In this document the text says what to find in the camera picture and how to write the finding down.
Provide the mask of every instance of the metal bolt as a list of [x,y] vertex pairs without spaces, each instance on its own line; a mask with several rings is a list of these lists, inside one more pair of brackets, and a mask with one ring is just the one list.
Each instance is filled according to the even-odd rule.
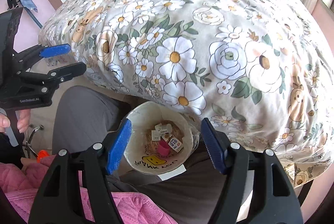
[[61,150],[58,152],[59,156],[65,156],[66,153],[67,153],[67,151],[66,151],[65,149],[61,149]]
[[266,155],[273,156],[273,151],[271,149],[266,149]]
[[240,144],[237,143],[237,142],[233,142],[233,143],[231,143],[231,148],[240,149]]
[[101,143],[95,143],[94,145],[93,145],[93,149],[95,149],[95,150],[99,150],[99,149],[101,149],[102,148],[102,144]]

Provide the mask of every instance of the pink quilted fabric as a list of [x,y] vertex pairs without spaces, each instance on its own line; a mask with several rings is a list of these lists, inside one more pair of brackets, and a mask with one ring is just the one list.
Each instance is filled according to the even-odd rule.
[[[26,174],[12,164],[0,164],[0,187],[19,215],[28,222],[30,209],[50,163],[54,157],[45,158],[42,163],[32,163]],[[80,188],[85,217],[94,221],[86,188]],[[136,192],[113,192],[117,209],[124,224],[177,224],[162,211],[148,196]]]

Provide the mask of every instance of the human hand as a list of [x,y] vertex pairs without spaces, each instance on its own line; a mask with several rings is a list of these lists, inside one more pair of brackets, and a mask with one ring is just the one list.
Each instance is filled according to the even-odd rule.
[[[30,109],[28,110],[20,110],[20,118],[17,121],[17,129],[20,133],[26,131],[29,127],[29,120],[30,120]],[[5,128],[10,126],[10,121],[8,117],[3,114],[0,114],[0,132],[5,132]]]

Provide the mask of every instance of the floral bedspread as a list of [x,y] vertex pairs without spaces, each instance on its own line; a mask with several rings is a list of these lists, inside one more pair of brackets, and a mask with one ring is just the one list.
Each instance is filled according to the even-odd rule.
[[67,0],[39,41],[96,85],[272,149],[296,187],[333,161],[333,55],[299,0]]

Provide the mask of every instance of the orange object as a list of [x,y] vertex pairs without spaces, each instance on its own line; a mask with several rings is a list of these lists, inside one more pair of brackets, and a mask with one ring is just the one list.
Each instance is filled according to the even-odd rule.
[[42,158],[48,157],[48,156],[50,156],[50,154],[46,150],[44,150],[44,149],[41,150],[37,155],[37,163],[39,163]]

